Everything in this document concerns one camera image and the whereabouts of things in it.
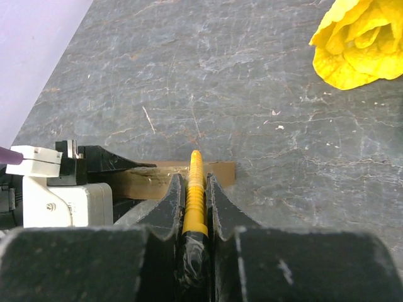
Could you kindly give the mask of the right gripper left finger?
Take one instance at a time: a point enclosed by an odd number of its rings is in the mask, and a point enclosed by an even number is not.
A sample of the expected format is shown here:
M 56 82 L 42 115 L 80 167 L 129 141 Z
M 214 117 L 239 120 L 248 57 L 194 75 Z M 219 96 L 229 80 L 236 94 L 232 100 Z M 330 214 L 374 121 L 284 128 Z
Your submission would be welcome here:
M 184 180 L 138 223 L 16 228 L 1 241 L 2 301 L 174 301 Z

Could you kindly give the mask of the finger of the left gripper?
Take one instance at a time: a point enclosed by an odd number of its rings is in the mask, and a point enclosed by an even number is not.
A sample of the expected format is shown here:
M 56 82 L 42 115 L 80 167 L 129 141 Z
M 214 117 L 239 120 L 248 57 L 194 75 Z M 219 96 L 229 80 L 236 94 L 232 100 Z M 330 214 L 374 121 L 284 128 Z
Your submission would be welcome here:
M 141 167 L 157 167 L 155 164 L 135 162 L 126 159 L 99 145 L 79 145 L 78 152 L 84 155 L 87 172 L 89 173 L 126 171 Z
M 136 224 L 156 205 L 156 199 L 117 199 L 113 205 L 113 222 L 116 225 Z

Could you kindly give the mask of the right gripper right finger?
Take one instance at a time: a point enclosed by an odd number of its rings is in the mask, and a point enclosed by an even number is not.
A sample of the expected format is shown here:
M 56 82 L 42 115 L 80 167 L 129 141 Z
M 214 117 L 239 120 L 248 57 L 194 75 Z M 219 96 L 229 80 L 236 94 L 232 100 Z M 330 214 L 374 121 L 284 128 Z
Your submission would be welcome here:
M 385 244 L 368 232 L 263 227 L 207 177 L 213 301 L 401 301 Z

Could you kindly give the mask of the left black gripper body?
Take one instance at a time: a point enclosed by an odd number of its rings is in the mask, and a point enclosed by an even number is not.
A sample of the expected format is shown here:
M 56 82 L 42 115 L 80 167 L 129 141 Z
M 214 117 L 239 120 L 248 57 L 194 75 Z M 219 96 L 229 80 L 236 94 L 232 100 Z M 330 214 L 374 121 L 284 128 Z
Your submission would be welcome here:
M 59 176 L 47 179 L 48 186 L 82 186 L 88 183 L 85 148 L 75 140 L 55 143 L 55 149 L 62 153 Z

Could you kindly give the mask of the brown cardboard express box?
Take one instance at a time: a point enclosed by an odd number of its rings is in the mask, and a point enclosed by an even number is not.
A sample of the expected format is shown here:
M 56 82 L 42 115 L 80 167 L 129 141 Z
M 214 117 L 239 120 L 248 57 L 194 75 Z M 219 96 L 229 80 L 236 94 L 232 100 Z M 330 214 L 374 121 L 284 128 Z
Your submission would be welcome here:
M 186 161 L 155 161 L 151 162 L 150 167 L 103 172 L 98 176 L 98 182 L 107 183 L 114 198 L 162 199 L 173 175 L 181 174 L 185 179 L 188 177 L 189 164 Z M 229 187 L 236 182 L 236 163 L 205 162 L 203 173 L 214 174 L 222 187 Z

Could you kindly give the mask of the yellow utility knife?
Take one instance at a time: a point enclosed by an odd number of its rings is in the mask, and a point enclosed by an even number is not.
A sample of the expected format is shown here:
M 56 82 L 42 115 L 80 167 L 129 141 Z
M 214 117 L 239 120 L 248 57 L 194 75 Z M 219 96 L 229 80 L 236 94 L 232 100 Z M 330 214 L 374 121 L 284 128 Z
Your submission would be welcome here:
M 203 158 L 191 153 L 176 269 L 177 301 L 210 300 L 210 251 Z

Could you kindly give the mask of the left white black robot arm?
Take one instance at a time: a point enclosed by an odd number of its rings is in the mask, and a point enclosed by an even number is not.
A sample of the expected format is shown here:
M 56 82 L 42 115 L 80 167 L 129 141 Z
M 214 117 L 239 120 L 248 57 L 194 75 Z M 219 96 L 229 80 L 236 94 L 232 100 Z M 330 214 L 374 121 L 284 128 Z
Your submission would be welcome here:
M 107 151 L 98 145 L 78 146 L 74 140 L 55 143 L 62 154 L 58 177 L 46 180 L 50 187 L 72 187 L 113 183 L 113 178 L 132 169 L 153 169 L 155 164 L 138 163 Z M 1 167 L 1 230 L 23 224 L 23 177 L 6 173 Z

